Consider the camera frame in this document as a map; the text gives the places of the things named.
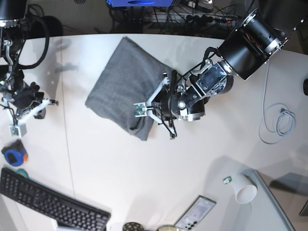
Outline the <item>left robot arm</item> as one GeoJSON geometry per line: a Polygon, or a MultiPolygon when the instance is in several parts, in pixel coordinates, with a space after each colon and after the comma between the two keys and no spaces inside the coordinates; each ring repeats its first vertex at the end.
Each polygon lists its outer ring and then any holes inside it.
{"type": "Polygon", "coordinates": [[[164,72],[148,100],[135,104],[135,116],[150,117],[175,138],[175,120],[191,122],[204,116],[210,97],[230,91],[236,76],[250,78],[286,44],[307,14],[305,0],[251,1],[223,43],[208,47],[198,65],[184,75],[164,72]]]}

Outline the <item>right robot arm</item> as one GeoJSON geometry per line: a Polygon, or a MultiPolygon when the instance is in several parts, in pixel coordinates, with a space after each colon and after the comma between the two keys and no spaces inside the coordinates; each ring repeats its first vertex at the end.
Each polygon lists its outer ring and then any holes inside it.
{"type": "Polygon", "coordinates": [[[8,111],[9,130],[12,136],[26,134],[26,122],[30,118],[44,119],[48,105],[58,105],[58,101],[48,99],[35,82],[28,85],[24,81],[24,70],[38,67],[45,59],[50,42],[50,32],[40,16],[26,12],[25,0],[2,0],[0,2],[0,56],[6,64],[0,66],[1,107],[8,111]],[[31,65],[22,65],[19,58],[27,40],[22,22],[41,24],[45,35],[41,57],[31,65]]]}

